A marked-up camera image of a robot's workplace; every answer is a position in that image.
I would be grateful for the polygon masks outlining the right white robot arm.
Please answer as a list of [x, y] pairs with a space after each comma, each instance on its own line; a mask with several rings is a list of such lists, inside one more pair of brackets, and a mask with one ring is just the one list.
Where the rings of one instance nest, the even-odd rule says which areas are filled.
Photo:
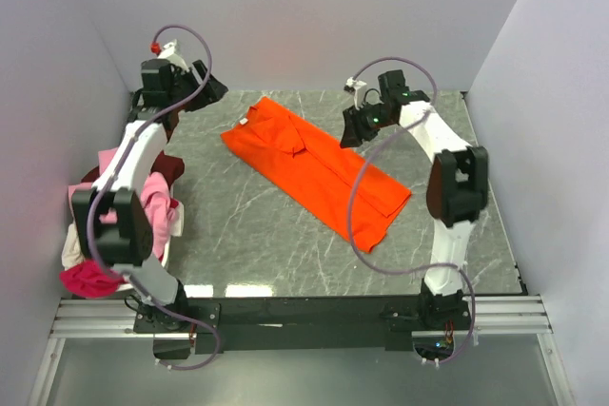
[[422, 280], [418, 318], [438, 329], [462, 303], [461, 271], [474, 226], [488, 204], [486, 149], [460, 137], [421, 90], [412, 90], [403, 72], [390, 70], [378, 77], [380, 101], [366, 101], [368, 84], [350, 77], [344, 91], [353, 106], [343, 111], [340, 147], [354, 148], [377, 137], [387, 126], [407, 128], [431, 163], [426, 205], [434, 220], [431, 267]]

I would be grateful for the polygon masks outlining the orange t-shirt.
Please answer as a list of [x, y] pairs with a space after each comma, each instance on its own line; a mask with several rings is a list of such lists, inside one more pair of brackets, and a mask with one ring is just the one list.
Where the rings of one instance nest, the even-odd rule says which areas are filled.
[[360, 182], [352, 215], [347, 204], [364, 158], [310, 122], [264, 97], [221, 134], [226, 147], [303, 208], [371, 253], [410, 200], [410, 189], [371, 165]]

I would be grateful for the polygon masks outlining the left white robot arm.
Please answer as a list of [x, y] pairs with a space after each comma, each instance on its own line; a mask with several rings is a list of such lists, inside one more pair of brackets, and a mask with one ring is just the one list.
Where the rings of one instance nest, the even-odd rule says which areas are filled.
[[108, 167], [90, 188], [75, 191], [70, 202], [85, 257], [110, 278], [130, 283], [143, 305], [157, 308], [158, 322], [177, 332], [190, 319], [186, 293], [153, 253], [153, 229], [141, 197], [180, 112], [219, 102], [227, 88], [200, 60], [180, 67], [168, 58], [150, 59], [141, 65], [141, 78]]

